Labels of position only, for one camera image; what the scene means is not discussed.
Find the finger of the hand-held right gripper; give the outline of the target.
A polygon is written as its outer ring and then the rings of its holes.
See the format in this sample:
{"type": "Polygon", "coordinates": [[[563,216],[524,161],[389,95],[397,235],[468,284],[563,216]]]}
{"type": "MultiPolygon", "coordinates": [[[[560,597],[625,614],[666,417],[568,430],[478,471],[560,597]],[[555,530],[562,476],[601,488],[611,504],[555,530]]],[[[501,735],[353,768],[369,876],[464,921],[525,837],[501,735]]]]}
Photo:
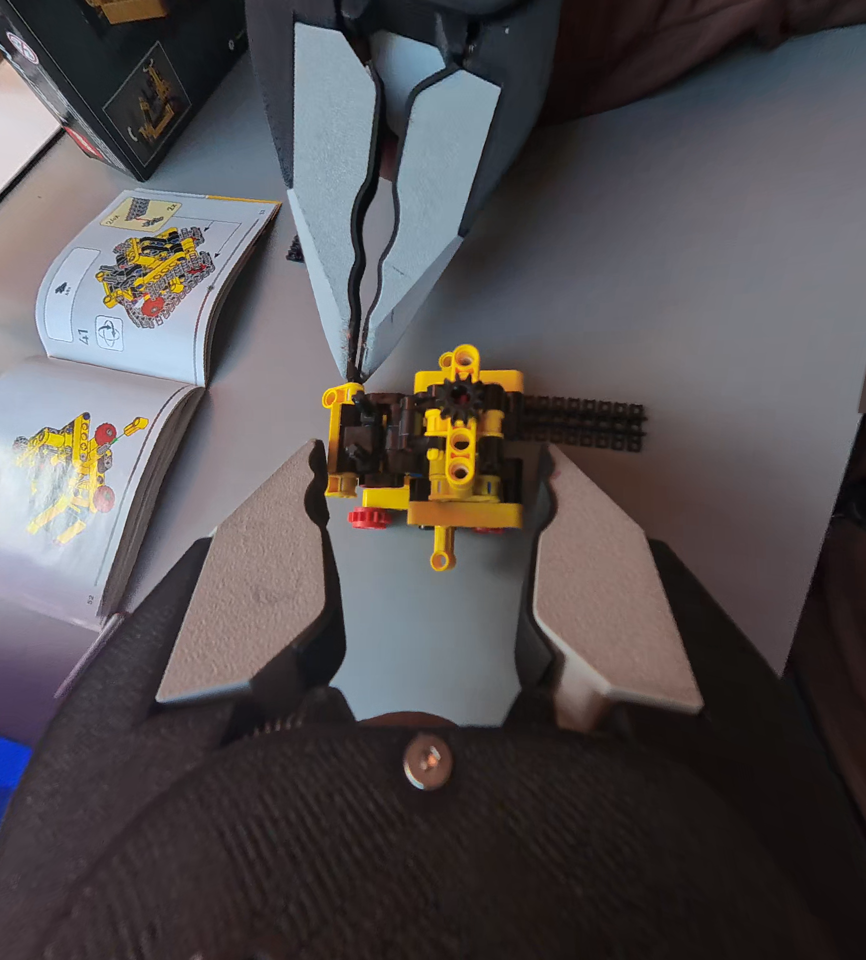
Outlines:
{"type": "Polygon", "coordinates": [[[382,83],[340,30],[294,26],[293,181],[287,195],[319,319],[346,381],[359,354],[363,223],[379,180],[382,83]]]}
{"type": "Polygon", "coordinates": [[[394,228],[379,262],[358,371],[374,374],[462,243],[461,224],[500,89],[458,69],[415,88],[393,181],[394,228]]]}

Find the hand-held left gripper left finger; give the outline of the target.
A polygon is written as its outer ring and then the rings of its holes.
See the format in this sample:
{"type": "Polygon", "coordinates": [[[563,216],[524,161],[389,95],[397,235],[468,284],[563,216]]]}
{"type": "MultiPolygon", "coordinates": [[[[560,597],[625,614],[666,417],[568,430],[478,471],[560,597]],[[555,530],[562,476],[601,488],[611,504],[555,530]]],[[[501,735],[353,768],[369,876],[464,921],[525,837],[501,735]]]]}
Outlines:
{"type": "Polygon", "coordinates": [[[343,663],[327,455],[307,441],[215,530],[156,694],[295,710],[343,663]]]}

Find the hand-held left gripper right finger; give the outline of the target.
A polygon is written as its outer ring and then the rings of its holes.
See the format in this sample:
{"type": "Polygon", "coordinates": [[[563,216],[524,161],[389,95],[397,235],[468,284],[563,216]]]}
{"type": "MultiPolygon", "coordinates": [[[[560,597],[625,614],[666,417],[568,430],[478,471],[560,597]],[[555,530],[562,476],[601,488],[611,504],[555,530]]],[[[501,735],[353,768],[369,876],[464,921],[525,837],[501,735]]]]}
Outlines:
{"type": "Polygon", "coordinates": [[[587,734],[618,704],[704,700],[643,529],[558,446],[540,453],[541,523],[514,642],[520,700],[587,734]]]}

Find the yellow black lego bulldozer model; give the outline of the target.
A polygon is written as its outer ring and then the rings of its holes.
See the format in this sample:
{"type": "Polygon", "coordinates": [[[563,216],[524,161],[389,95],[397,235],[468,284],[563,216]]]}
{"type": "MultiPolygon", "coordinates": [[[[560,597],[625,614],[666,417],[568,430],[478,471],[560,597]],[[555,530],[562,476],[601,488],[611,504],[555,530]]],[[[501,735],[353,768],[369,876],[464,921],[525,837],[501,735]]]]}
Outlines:
{"type": "Polygon", "coordinates": [[[327,389],[326,495],[357,500],[347,516],[355,529],[402,520],[430,531],[431,569],[452,570],[458,530],[523,527],[523,461],[509,449],[523,400],[523,373],[484,368],[470,343],[418,371],[410,391],[327,389]]]}

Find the lego instruction booklet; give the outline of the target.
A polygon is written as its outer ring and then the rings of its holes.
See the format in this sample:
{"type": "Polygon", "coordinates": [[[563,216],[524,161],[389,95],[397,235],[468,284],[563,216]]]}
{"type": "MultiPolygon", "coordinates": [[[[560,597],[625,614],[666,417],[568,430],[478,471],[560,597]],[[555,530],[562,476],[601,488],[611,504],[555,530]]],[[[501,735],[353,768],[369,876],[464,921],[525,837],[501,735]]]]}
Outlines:
{"type": "Polygon", "coordinates": [[[216,319],[281,208],[126,191],[46,272],[45,356],[0,376],[0,598],[100,631],[189,421],[216,319]]]}

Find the black lego set box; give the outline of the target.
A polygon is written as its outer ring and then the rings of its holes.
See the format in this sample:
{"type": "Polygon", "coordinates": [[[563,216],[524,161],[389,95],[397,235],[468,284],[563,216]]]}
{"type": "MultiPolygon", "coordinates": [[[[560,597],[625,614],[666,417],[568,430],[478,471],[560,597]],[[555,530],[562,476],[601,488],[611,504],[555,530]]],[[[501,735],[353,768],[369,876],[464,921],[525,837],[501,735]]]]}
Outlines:
{"type": "Polygon", "coordinates": [[[243,1],[0,1],[0,51],[86,155],[140,182],[247,50],[243,1]]]}

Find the person's dark clothing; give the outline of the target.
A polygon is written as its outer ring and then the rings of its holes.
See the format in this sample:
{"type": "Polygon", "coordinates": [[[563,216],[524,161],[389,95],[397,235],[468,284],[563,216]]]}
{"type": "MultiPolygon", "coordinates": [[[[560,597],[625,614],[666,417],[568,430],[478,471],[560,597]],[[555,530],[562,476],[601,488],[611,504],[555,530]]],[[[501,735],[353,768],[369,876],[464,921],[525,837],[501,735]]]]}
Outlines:
{"type": "Polygon", "coordinates": [[[540,115],[562,123],[635,102],[739,42],[768,49],[866,23],[866,1],[567,1],[540,115]]]}

